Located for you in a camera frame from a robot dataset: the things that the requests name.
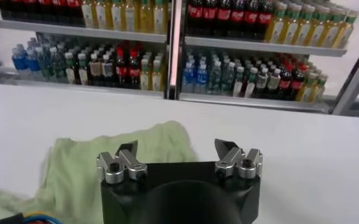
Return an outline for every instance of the dark soda bottle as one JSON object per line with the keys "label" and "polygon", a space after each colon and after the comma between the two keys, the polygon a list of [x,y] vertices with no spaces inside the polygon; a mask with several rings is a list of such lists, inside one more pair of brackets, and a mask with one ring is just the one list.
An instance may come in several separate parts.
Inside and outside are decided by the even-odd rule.
{"label": "dark soda bottle", "polygon": [[68,16],[71,24],[84,26],[82,7],[79,0],[67,0]]}
{"label": "dark soda bottle", "polygon": [[255,28],[256,22],[258,19],[258,0],[249,0],[247,2],[246,12],[244,14],[244,31],[243,35],[245,38],[254,39],[255,38]]}
{"label": "dark soda bottle", "polygon": [[266,30],[269,27],[274,7],[271,0],[260,0],[259,15],[255,25],[255,39],[264,40]]}
{"label": "dark soda bottle", "polygon": [[191,0],[188,6],[188,34],[200,34],[202,25],[202,0]]}
{"label": "dark soda bottle", "polygon": [[233,0],[228,36],[241,37],[243,31],[244,0]]}
{"label": "dark soda bottle", "polygon": [[67,0],[52,0],[56,21],[59,24],[69,24]]}
{"label": "dark soda bottle", "polygon": [[230,7],[232,0],[219,0],[214,36],[224,37],[229,29]]}
{"label": "dark soda bottle", "polygon": [[202,34],[212,35],[213,26],[217,16],[217,0],[205,0],[204,8],[202,10]]}
{"label": "dark soda bottle", "polygon": [[135,49],[130,50],[129,78],[130,88],[140,89],[140,63],[137,59],[137,51]]}
{"label": "dark soda bottle", "polygon": [[56,17],[54,15],[52,0],[38,0],[41,7],[41,18],[46,23],[55,23]]}

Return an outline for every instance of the plastic bottle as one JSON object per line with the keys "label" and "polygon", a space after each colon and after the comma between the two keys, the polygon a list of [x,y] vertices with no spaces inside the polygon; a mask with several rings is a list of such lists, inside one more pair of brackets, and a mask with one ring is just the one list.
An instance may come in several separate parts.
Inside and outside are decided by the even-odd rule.
{"label": "plastic bottle", "polygon": [[163,0],[155,0],[154,31],[159,34],[167,33],[167,13],[163,7]]}
{"label": "plastic bottle", "polygon": [[357,11],[349,12],[346,22],[341,26],[341,32],[335,40],[332,48],[345,48],[353,30],[354,22],[358,16]]}
{"label": "plastic bottle", "polygon": [[293,45],[304,45],[305,39],[308,36],[309,30],[311,28],[311,20],[315,8],[311,5],[305,5],[301,13],[301,19],[299,21],[299,26],[294,34],[291,44]]}
{"label": "plastic bottle", "polygon": [[95,1],[83,0],[82,11],[86,27],[92,29],[98,28],[98,18],[95,10]]}
{"label": "plastic bottle", "polygon": [[274,19],[272,20],[266,31],[266,43],[278,43],[278,39],[283,27],[286,8],[287,5],[284,3],[280,2],[277,4],[277,10],[275,11]]}
{"label": "plastic bottle", "polygon": [[279,37],[280,44],[291,44],[294,34],[299,27],[299,16],[301,12],[301,5],[293,4],[291,8],[290,18],[285,21]]}

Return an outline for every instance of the white table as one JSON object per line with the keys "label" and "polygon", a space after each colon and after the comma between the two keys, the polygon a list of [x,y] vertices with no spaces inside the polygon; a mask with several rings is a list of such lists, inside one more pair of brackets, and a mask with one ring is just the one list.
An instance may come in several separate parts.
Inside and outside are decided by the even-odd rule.
{"label": "white table", "polygon": [[264,154],[256,223],[359,223],[359,118],[0,85],[0,189],[33,197],[56,138],[114,136],[175,120],[201,161],[214,138]]}

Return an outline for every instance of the red bottle label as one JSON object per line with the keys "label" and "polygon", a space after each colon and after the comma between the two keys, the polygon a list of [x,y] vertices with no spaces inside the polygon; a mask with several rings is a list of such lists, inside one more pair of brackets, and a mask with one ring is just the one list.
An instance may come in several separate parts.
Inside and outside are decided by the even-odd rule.
{"label": "red bottle label", "polygon": [[265,13],[259,14],[258,23],[267,25],[270,23],[270,20],[271,20],[271,14],[265,14]]}
{"label": "red bottle label", "polygon": [[302,82],[293,81],[291,83],[291,88],[292,89],[301,89],[301,87],[302,87]]}
{"label": "red bottle label", "polygon": [[256,12],[250,12],[246,11],[246,14],[244,16],[244,20],[246,23],[255,23],[258,18],[258,13]]}
{"label": "red bottle label", "polygon": [[59,6],[66,6],[67,1],[66,0],[53,0],[53,4],[54,5],[59,5]]}
{"label": "red bottle label", "polygon": [[217,18],[220,20],[228,20],[230,16],[229,9],[219,9],[217,13]]}
{"label": "red bottle label", "polygon": [[190,6],[189,10],[189,14],[192,18],[200,18],[202,16],[202,7]]}
{"label": "red bottle label", "polygon": [[127,69],[125,67],[116,67],[116,72],[118,76],[124,77],[126,76]]}
{"label": "red bottle label", "polygon": [[140,76],[140,69],[130,69],[129,76],[131,77],[139,77]]}
{"label": "red bottle label", "polygon": [[79,7],[80,3],[78,0],[67,0],[67,4],[70,7]]}
{"label": "red bottle label", "polygon": [[230,19],[234,22],[242,22],[244,16],[243,11],[232,11]]}
{"label": "red bottle label", "polygon": [[217,9],[204,9],[204,19],[214,19]]}
{"label": "red bottle label", "polygon": [[283,89],[287,89],[287,88],[289,88],[289,84],[290,84],[290,81],[282,81],[281,80],[281,82],[279,82],[279,87],[283,88]]}

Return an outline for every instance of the cola bottle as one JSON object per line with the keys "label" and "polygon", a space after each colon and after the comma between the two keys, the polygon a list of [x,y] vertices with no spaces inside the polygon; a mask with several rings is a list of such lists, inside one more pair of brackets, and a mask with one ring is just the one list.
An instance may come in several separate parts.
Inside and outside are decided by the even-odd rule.
{"label": "cola bottle", "polygon": [[217,0],[205,0],[202,10],[202,33],[204,35],[212,35],[215,18],[217,16]]}
{"label": "cola bottle", "polygon": [[269,27],[274,6],[272,0],[260,0],[259,2],[259,15],[255,25],[255,39],[264,40],[265,33]]}
{"label": "cola bottle", "polygon": [[230,7],[232,0],[218,0],[218,10],[216,19],[216,28],[213,32],[214,36],[224,37],[229,29]]}
{"label": "cola bottle", "polygon": [[202,27],[202,0],[191,0],[188,6],[187,33],[200,34]]}
{"label": "cola bottle", "polygon": [[246,12],[244,13],[243,35],[245,38],[255,38],[255,28],[258,19],[258,0],[249,0],[246,6]]}
{"label": "cola bottle", "polygon": [[233,0],[230,14],[230,28],[228,36],[241,37],[243,35],[244,0]]}

